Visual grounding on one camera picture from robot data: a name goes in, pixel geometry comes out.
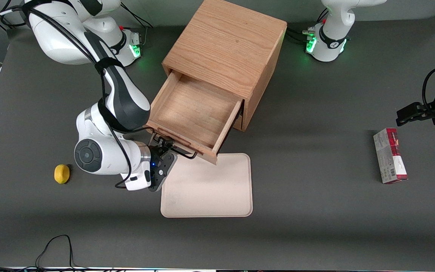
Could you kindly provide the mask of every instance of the box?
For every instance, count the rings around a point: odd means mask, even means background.
[[[396,128],[386,128],[373,136],[383,184],[394,184],[407,179],[406,168],[399,153]]]
[[[168,79],[147,126],[216,164],[229,130],[247,129],[286,27],[224,0],[204,0],[162,62]]]

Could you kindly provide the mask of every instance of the green led light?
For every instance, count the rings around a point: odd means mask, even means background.
[[[343,52],[343,48],[345,48],[345,43],[347,43],[347,39],[345,39],[345,41],[343,41],[343,45],[342,45],[342,49],[340,49],[340,53]]]
[[[140,57],[140,46],[138,45],[128,45],[130,50],[132,51],[132,54],[135,58]]]
[[[313,49],[315,48],[315,45],[316,45],[316,38],[313,37],[313,38],[309,41],[309,43],[307,44],[307,52],[308,52],[308,53],[313,52]]]

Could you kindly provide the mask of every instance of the gray tabletop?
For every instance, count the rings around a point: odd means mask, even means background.
[[[149,100],[180,31],[151,29],[143,58],[127,69]],[[99,76],[91,65],[50,60],[31,31],[9,34],[0,72],[0,266],[31,265],[65,233],[83,266],[435,270],[435,127],[398,130],[409,180],[394,185],[379,180],[372,139],[420,100],[435,68],[435,18],[357,22],[331,63],[286,38],[249,129],[231,131],[222,147],[251,157],[246,218],[167,219],[160,193],[114,189],[118,176],[78,168],[57,184],[54,167],[74,163],[76,116],[98,100]],[[435,76],[429,89],[432,98]],[[67,254],[56,241],[42,265],[65,266]]]

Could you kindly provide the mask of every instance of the open drawer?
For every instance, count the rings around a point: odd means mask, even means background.
[[[152,102],[147,126],[216,164],[242,103],[221,88],[172,71]]]

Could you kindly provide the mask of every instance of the cardboard box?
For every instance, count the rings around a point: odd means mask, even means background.
[[[386,128],[373,136],[383,184],[395,184],[407,179],[406,168],[399,153],[396,128]]]

